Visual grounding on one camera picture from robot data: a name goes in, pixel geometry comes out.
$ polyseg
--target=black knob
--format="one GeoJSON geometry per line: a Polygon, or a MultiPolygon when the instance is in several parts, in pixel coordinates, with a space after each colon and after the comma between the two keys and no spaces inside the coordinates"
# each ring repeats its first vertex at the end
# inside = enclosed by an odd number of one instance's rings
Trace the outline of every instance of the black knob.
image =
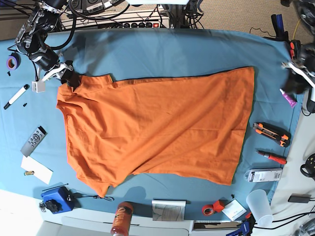
{"type": "Polygon", "coordinates": [[[148,23],[146,24],[146,28],[152,28],[152,26],[153,26],[153,24],[152,24],[151,22],[148,22],[148,23]]]}

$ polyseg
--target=red screwdriver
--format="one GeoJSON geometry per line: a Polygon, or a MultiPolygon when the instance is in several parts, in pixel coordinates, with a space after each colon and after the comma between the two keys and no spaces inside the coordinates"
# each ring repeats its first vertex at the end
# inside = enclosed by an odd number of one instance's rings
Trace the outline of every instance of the red screwdriver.
{"type": "Polygon", "coordinates": [[[259,150],[257,150],[256,152],[257,152],[258,154],[263,155],[264,157],[267,157],[268,159],[273,160],[273,161],[276,161],[276,162],[278,162],[278,163],[280,163],[280,164],[282,164],[282,165],[285,165],[285,164],[286,164],[286,160],[285,160],[284,158],[277,157],[277,156],[273,156],[273,155],[268,154],[268,153],[266,153],[266,152],[264,152],[264,151],[259,151],[259,150]]]}

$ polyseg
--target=remote control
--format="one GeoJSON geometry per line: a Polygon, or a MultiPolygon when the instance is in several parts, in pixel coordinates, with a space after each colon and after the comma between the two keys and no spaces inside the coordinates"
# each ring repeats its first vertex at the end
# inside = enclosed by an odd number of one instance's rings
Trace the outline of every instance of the remote control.
{"type": "Polygon", "coordinates": [[[29,137],[29,139],[26,141],[24,146],[21,149],[21,153],[28,157],[38,146],[38,144],[44,139],[46,136],[46,131],[43,129],[43,127],[38,127],[33,134],[29,137]]]}

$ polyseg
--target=robotic arm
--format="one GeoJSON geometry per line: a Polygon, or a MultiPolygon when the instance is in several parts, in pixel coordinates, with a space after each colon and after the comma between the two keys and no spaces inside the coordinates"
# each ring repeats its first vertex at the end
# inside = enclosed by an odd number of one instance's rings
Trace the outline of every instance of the robotic arm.
{"type": "Polygon", "coordinates": [[[66,0],[42,0],[36,2],[36,7],[21,27],[15,44],[8,48],[17,46],[17,51],[28,56],[28,58],[46,71],[45,76],[40,80],[32,82],[32,90],[36,92],[45,91],[45,81],[56,77],[62,83],[68,83],[74,89],[80,85],[78,74],[73,70],[72,61],[60,62],[59,56],[54,50],[59,50],[66,46],[72,39],[75,26],[76,15],[73,15],[73,25],[68,40],[58,46],[49,47],[44,42],[49,32],[51,32],[59,22],[62,8],[67,5],[66,0]]]}

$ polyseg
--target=purple tube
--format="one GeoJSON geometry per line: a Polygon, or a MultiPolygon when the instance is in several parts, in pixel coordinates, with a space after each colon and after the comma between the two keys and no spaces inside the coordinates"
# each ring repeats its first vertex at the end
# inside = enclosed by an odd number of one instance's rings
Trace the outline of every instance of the purple tube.
{"type": "Polygon", "coordinates": [[[282,89],[280,89],[280,92],[281,92],[282,96],[288,101],[288,103],[290,104],[290,106],[291,106],[292,108],[295,107],[295,105],[297,104],[297,102],[294,101],[292,97],[290,97],[289,95],[287,95],[282,89]]]}

